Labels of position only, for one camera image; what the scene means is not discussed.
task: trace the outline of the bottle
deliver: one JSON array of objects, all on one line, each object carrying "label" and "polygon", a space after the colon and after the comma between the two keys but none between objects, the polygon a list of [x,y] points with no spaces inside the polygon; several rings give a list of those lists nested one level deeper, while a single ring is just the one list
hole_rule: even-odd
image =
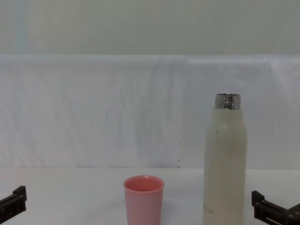
[{"label": "bottle", "polygon": [[217,94],[205,138],[202,225],[243,225],[247,132],[240,95]]}]

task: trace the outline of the bottle opening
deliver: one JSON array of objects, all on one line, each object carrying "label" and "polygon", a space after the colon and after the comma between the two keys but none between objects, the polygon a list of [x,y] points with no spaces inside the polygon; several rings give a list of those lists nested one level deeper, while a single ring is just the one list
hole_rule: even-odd
[{"label": "bottle opening", "polygon": [[217,94],[215,108],[225,110],[240,109],[240,95],[231,93]]}]

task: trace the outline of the white table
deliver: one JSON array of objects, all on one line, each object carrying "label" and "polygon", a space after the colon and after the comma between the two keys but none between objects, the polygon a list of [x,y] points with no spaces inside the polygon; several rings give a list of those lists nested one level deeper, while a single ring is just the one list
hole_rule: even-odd
[{"label": "white table", "polygon": [[[162,225],[200,225],[202,169],[1,168],[0,197],[27,188],[27,211],[6,225],[126,225],[122,183],[137,174],[165,180]],[[251,191],[290,208],[300,203],[300,171],[249,170],[245,225],[264,224],[253,218]]]}]

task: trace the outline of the pink cup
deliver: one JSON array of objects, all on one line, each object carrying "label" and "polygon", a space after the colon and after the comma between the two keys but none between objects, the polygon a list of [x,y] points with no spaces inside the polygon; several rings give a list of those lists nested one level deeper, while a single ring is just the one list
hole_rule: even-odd
[{"label": "pink cup", "polygon": [[164,186],[162,179],[146,175],[124,182],[128,225],[160,225]]}]

